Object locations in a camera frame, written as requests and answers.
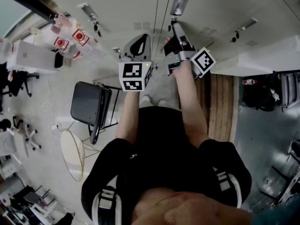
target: black t-shirt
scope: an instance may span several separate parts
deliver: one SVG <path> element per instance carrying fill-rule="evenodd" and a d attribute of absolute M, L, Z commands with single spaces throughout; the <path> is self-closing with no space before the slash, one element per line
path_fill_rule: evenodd
<path fill-rule="evenodd" d="M 141 108 L 136 144 L 114 139 L 102 150 L 82 187 L 82 205 L 91 218 L 94 197 L 116 175 L 117 190 L 128 214 L 143 192 L 156 187 L 202 193 L 230 205 L 213 167 L 237 178 L 244 201 L 251 176 L 232 143 L 206 140 L 197 149 L 188 142 L 180 111 Z"/>

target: black bag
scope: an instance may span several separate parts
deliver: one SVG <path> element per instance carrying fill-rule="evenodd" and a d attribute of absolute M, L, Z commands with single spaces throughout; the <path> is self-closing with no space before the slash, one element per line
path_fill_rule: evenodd
<path fill-rule="evenodd" d="M 275 109 L 275 99 L 269 88 L 261 85 L 245 85 L 243 101 L 248 107 L 255 107 L 265 112 L 271 112 Z"/>

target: cabinet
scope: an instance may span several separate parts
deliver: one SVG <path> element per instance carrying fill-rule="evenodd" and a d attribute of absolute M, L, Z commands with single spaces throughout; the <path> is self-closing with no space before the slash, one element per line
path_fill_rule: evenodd
<path fill-rule="evenodd" d="M 54 1 L 89 33 L 94 34 L 92 22 L 88 21 L 86 14 L 78 7 L 88 3 L 99 17 L 99 28 L 103 35 L 99 42 L 115 58 L 117 56 L 112 52 L 113 47 L 122 50 L 135 36 L 148 33 L 152 42 L 152 59 L 163 65 L 164 40 L 173 35 L 168 32 L 173 0 Z M 192 44 L 199 49 L 209 46 L 217 61 L 214 72 L 222 73 L 222 62 L 299 33 L 300 9 L 297 8 L 297 1 L 299 0 L 189 0 L 183 15 L 178 16 L 178 21 Z M 235 30 L 251 17 L 256 18 L 258 23 L 241 32 L 237 42 L 230 42 L 235 36 Z M 264 65 L 256 65 L 256 73 L 259 73 L 260 66 Z M 261 67 L 262 73 L 269 73 L 273 69 L 275 68 Z"/>

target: wooden floor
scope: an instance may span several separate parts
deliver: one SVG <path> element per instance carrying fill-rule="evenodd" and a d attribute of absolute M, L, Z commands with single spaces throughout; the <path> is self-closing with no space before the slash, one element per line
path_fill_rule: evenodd
<path fill-rule="evenodd" d="M 207 73 L 195 81 L 211 139 L 227 142 L 233 118 L 233 77 Z"/>

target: white floor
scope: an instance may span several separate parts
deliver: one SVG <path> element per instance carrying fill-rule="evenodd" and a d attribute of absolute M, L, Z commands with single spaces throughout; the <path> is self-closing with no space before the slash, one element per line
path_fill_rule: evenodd
<path fill-rule="evenodd" d="M 154 69 L 153 72 L 143 94 L 149 94 L 154 104 L 164 98 L 175 105 L 177 89 L 174 78 L 166 75 L 165 67 L 159 67 L 157 71 Z M 85 160 L 83 180 L 76 182 L 65 167 L 60 147 L 60 131 L 52 128 L 56 124 L 60 125 L 60 129 L 71 125 L 74 121 L 70 116 L 74 86 L 79 81 L 92 83 L 94 79 L 100 79 L 105 85 L 120 87 L 117 63 L 104 60 L 95 64 L 80 58 L 73 61 L 72 66 L 66 71 L 52 75 L 41 74 L 40 79 L 31 79 L 29 86 L 32 97 L 29 97 L 24 89 L 17 97 L 4 96 L 2 104 L 4 117 L 12 121 L 12 117 L 18 115 L 31 124 L 38 130 L 35 136 L 36 142 L 42 145 L 40 150 L 29 149 L 30 158 L 21 158 L 20 174 L 23 175 L 22 177 L 28 177 L 34 188 L 43 185 L 45 190 L 50 189 L 50 193 L 63 207 L 70 212 L 75 212 L 74 225 L 92 224 L 81 206 L 80 198 L 82 184 L 98 154 Z M 120 115 L 124 95 L 125 93 L 121 92 L 114 116 L 116 120 Z M 101 150 L 114 139 L 115 129 L 114 126 L 101 133 L 94 148 Z M 75 122 L 70 130 L 81 139 L 89 137 L 87 125 L 80 122 Z M 86 150 L 86 156 L 92 153 Z"/>

